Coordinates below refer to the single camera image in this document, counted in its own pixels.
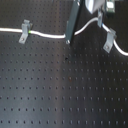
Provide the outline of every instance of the metal bolt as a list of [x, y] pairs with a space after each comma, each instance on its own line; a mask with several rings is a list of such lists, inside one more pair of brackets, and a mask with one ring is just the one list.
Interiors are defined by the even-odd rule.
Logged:
[[98, 17], [100, 18], [101, 16], [102, 16], [102, 14], [101, 14], [101, 13], [99, 13], [99, 16], [98, 16]]
[[70, 41], [69, 41], [69, 40], [67, 40], [67, 41], [66, 41], [66, 44], [70, 44]]

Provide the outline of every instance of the mounting bracket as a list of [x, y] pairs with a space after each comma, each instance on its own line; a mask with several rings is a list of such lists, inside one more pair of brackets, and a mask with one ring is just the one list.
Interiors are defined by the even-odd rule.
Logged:
[[24, 23], [22, 24], [22, 35], [20, 37], [19, 43], [25, 44], [27, 37], [28, 37], [28, 32], [31, 30], [32, 24], [30, 23], [29, 20], [24, 20]]
[[106, 43], [105, 43], [105, 45], [103, 47], [103, 49], [106, 52], [110, 53], [115, 38], [116, 38], [116, 32], [113, 29], [110, 28], [110, 31], [108, 31], [108, 34], [107, 34]]
[[78, 17], [79, 10], [82, 6], [83, 0], [74, 0], [72, 10], [70, 13], [69, 21], [66, 28], [66, 44], [70, 44], [72, 36], [74, 34], [74, 28]]
[[101, 9], [98, 10], [98, 22], [97, 25], [101, 28], [102, 26], [102, 20], [103, 20], [103, 12]]

